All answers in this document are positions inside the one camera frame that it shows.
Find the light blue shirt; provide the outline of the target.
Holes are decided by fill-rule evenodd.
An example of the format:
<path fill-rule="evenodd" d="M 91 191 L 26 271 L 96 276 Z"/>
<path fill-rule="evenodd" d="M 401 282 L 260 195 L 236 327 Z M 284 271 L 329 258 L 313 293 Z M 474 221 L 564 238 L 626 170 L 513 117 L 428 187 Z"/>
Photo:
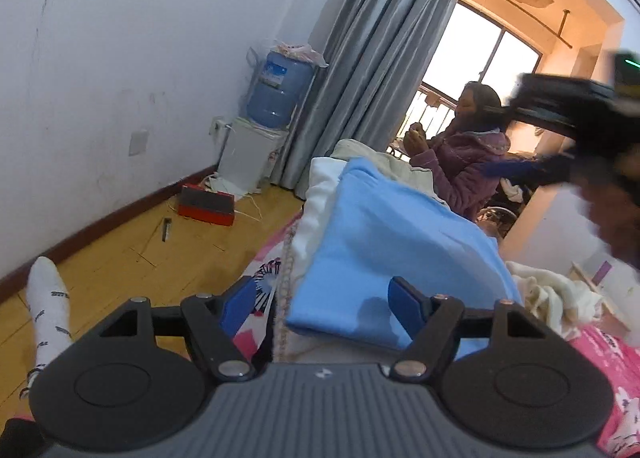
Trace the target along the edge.
<path fill-rule="evenodd" d="M 400 351 L 410 337 L 388 306 L 395 276 L 424 295 L 442 293 L 469 308 L 522 300 L 496 241 L 478 226 L 385 177 L 369 160 L 349 160 L 285 326 L 299 335 Z"/>

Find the stack of folded clothes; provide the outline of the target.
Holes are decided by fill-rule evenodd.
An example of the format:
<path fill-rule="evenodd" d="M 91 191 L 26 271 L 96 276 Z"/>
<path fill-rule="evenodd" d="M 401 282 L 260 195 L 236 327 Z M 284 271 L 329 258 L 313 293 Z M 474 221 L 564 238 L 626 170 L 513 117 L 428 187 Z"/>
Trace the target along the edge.
<path fill-rule="evenodd" d="M 431 170 L 413 168 L 405 161 L 390 154 L 376 152 L 356 140 L 338 141 L 329 157 L 311 160 L 308 189 L 302 215 L 286 231 L 283 246 L 281 274 L 277 280 L 277 290 L 272 302 L 274 319 L 270 323 L 273 334 L 273 362 L 322 364 L 322 363 L 380 363 L 388 365 L 395 353 L 348 340 L 330 339 L 318 336 L 304 336 L 294 333 L 285 326 L 294 293 L 322 240 L 335 204 L 336 189 L 346 163 L 355 158 L 364 158 L 373 163 L 378 171 L 390 180 L 405 184 L 411 189 L 434 199 L 446 207 L 434 191 Z"/>

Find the cream white sweater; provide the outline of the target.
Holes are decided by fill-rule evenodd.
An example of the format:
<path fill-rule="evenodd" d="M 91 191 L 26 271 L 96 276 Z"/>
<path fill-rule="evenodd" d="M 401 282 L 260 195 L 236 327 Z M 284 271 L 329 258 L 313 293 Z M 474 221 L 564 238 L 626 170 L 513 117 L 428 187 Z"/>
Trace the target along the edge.
<path fill-rule="evenodd" d="M 506 262 L 524 308 L 566 341 L 600 321 L 603 298 L 585 282 L 513 261 Z"/>

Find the wheelchair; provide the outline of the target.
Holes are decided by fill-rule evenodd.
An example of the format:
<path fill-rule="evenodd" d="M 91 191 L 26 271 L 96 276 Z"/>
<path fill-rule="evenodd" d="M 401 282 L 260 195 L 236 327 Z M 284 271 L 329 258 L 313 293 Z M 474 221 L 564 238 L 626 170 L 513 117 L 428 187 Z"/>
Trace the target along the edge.
<path fill-rule="evenodd" d="M 478 211 L 475 223 L 487 236 L 501 243 L 518 221 L 533 192 L 524 183 L 501 179 L 487 204 Z"/>

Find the left foot white sock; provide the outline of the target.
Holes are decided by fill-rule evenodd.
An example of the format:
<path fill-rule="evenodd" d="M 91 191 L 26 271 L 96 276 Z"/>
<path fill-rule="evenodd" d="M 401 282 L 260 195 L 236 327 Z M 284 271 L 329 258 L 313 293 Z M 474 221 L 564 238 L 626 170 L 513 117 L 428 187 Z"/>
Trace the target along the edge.
<path fill-rule="evenodd" d="M 39 257 L 29 270 L 26 300 L 35 330 L 35 365 L 20 397 L 26 398 L 38 374 L 72 343 L 70 295 L 56 265 Z"/>

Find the pink floral blanket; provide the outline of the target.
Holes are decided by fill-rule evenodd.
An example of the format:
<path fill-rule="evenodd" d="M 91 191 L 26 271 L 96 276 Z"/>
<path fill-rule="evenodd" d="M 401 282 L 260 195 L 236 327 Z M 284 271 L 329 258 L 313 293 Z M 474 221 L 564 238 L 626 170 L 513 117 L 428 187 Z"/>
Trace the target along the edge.
<path fill-rule="evenodd" d="M 276 286 L 285 277 L 295 281 L 306 272 L 322 240 L 326 221 L 293 221 L 269 238 L 243 272 L 256 283 L 254 312 L 247 317 L 233 338 L 243 355 L 256 366 L 272 360 L 273 321 Z M 375 348 L 353 345 L 345 340 L 307 339 L 296 334 L 286 337 L 292 360 L 296 362 L 356 363 L 385 362 L 388 356 Z M 577 351 L 610 380 L 616 393 L 612 416 L 605 425 L 599 446 L 614 457 L 639 453 L 639 351 L 596 326 L 585 326 L 570 341 Z"/>

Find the woman in purple jacket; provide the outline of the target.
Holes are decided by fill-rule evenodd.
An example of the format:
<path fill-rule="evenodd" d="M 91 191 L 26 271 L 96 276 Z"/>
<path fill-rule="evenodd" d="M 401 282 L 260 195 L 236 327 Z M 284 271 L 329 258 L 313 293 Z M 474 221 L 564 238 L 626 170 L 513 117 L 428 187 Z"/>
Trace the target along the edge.
<path fill-rule="evenodd" d="M 437 196 L 470 221 L 476 219 L 499 183 L 497 178 L 487 177 L 483 167 L 506 156 L 511 146 L 506 135 L 510 121 L 490 112 L 500 106 L 493 88 L 470 81 L 444 131 L 429 139 L 416 122 L 402 139 L 410 165 L 431 170 Z"/>

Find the small black floor object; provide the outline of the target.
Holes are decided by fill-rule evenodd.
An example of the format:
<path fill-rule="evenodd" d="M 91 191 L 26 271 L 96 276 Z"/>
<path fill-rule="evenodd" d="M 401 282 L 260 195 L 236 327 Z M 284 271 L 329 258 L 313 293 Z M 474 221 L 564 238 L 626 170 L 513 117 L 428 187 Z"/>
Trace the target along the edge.
<path fill-rule="evenodd" d="M 166 243 L 166 241 L 168 241 L 171 226 L 172 226 L 171 218 L 163 218 L 162 230 L 160 231 L 160 239 L 162 240 L 163 243 Z"/>

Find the red black box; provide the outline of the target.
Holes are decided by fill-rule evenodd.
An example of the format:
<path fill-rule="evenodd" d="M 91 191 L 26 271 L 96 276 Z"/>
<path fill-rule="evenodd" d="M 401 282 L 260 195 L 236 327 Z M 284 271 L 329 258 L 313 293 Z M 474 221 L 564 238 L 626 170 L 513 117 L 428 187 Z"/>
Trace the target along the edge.
<path fill-rule="evenodd" d="M 178 215 L 220 226 L 232 226 L 235 219 L 234 196 L 206 191 L 192 184 L 183 185 L 178 196 Z"/>

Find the white water dispenser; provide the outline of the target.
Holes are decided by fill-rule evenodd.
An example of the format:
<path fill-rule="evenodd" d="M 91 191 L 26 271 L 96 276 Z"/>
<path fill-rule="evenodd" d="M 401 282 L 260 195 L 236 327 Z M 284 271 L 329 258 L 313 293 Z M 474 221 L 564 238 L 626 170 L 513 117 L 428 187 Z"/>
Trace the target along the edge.
<path fill-rule="evenodd" d="M 229 125 L 217 169 L 218 189 L 236 198 L 258 193 L 270 181 L 287 136 L 286 130 L 235 118 Z"/>

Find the grey curtain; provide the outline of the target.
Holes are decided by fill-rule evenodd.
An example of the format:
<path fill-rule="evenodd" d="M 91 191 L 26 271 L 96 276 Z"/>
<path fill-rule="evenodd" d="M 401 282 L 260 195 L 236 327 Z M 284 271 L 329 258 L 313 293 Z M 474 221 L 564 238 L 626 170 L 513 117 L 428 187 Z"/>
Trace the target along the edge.
<path fill-rule="evenodd" d="M 458 0 L 345 0 L 271 181 L 304 197 L 310 163 L 355 139 L 383 152 Z"/>

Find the blue water bottle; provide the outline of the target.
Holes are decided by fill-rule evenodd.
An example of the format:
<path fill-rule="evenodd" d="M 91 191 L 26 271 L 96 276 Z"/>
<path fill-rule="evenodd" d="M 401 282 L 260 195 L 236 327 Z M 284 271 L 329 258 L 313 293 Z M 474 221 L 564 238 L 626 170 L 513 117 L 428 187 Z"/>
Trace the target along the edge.
<path fill-rule="evenodd" d="M 270 129 L 285 129 L 302 103 L 314 67 L 271 51 L 259 70 L 246 104 L 246 116 Z"/>

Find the white wall socket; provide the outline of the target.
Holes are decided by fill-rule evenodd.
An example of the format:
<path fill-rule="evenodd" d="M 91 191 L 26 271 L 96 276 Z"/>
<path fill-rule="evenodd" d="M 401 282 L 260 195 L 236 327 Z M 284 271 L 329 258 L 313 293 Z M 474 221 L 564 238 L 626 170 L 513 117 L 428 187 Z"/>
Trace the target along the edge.
<path fill-rule="evenodd" d="M 149 140 L 148 130 L 137 130 L 131 133 L 128 155 L 130 157 L 141 155 L 146 151 Z"/>

